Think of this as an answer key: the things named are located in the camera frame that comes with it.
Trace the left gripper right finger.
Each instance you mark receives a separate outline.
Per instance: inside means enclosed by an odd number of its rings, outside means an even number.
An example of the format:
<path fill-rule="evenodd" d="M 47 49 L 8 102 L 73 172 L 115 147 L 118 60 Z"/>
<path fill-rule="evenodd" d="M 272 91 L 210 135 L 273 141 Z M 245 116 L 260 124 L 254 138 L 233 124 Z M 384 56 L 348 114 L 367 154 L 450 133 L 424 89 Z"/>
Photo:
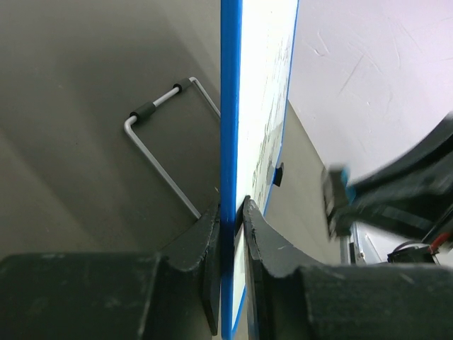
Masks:
<path fill-rule="evenodd" d="M 435 264 L 328 265 L 243 202 L 251 339 L 451 339 L 452 270 Z"/>

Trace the blue felt eraser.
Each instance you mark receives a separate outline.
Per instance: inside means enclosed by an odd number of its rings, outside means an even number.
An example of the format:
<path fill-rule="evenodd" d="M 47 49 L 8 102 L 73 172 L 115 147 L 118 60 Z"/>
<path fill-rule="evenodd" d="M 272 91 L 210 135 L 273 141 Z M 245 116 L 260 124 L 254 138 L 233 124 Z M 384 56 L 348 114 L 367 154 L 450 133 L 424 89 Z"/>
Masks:
<path fill-rule="evenodd" d="M 350 204 L 355 194 L 347 188 L 347 180 L 345 168 L 341 166 L 324 168 L 321 173 L 323 209 L 330 239 L 347 237 L 352 233 Z"/>

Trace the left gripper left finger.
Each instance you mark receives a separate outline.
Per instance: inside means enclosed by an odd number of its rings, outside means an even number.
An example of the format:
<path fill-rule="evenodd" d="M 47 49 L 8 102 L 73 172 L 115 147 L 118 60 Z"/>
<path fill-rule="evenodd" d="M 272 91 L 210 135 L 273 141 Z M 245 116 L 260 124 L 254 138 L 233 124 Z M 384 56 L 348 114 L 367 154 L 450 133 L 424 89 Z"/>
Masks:
<path fill-rule="evenodd" d="M 34 253 L 1 262 L 2 339 L 211 339 L 219 207 L 157 252 Z"/>

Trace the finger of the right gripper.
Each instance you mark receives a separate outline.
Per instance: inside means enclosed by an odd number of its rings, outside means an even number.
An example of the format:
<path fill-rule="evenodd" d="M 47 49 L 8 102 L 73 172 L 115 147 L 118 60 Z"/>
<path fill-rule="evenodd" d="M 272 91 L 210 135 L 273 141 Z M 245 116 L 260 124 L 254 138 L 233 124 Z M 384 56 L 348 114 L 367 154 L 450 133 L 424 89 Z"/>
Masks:
<path fill-rule="evenodd" d="M 351 203 L 347 195 L 332 195 L 332 235 L 348 237 L 355 223 L 405 238 L 425 238 L 446 213 L 446 195 L 425 193 L 397 200 L 371 199 L 369 203 Z"/>
<path fill-rule="evenodd" d="M 355 182 L 353 188 L 356 197 L 424 169 L 450 152 L 452 152 L 452 113 L 448 113 L 427 136 L 398 159 Z"/>

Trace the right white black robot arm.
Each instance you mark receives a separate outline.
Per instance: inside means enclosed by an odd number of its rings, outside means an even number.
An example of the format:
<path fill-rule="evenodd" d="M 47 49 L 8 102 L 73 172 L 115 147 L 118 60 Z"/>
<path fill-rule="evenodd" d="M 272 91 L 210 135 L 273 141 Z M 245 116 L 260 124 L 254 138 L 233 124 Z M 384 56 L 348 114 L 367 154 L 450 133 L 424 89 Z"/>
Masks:
<path fill-rule="evenodd" d="M 343 263 L 366 261 L 358 224 L 406 238 L 387 255 L 390 264 L 436 263 L 452 249 L 452 114 L 390 164 L 349 183 L 344 166 L 322 174 L 330 239 L 339 239 Z"/>

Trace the blue framed whiteboard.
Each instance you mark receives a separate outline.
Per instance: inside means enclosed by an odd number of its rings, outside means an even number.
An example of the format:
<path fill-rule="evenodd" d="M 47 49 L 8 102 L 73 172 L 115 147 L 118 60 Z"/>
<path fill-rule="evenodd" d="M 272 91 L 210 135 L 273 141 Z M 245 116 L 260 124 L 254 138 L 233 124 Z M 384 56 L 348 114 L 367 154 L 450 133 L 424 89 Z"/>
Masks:
<path fill-rule="evenodd" d="M 246 296 L 242 205 L 265 211 L 282 149 L 297 1 L 223 1 L 220 9 L 221 335 Z"/>

